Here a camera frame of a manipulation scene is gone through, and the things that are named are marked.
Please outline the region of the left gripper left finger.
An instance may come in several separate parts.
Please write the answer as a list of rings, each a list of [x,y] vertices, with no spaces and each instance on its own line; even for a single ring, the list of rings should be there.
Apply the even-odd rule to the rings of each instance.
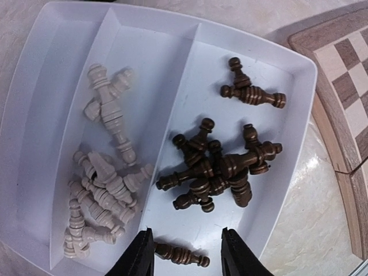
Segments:
[[[153,276],[154,239],[152,229],[140,231],[105,276]]]

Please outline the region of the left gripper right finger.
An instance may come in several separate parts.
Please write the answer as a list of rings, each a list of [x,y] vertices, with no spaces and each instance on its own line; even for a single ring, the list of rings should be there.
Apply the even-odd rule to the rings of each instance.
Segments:
[[[234,229],[222,230],[221,266],[225,276],[272,276]]]

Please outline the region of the wooden chess board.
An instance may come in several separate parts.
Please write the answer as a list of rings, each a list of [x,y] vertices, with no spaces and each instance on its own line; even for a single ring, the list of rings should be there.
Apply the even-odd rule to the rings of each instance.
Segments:
[[[318,69],[312,114],[335,170],[352,253],[367,259],[367,9],[288,38]]]

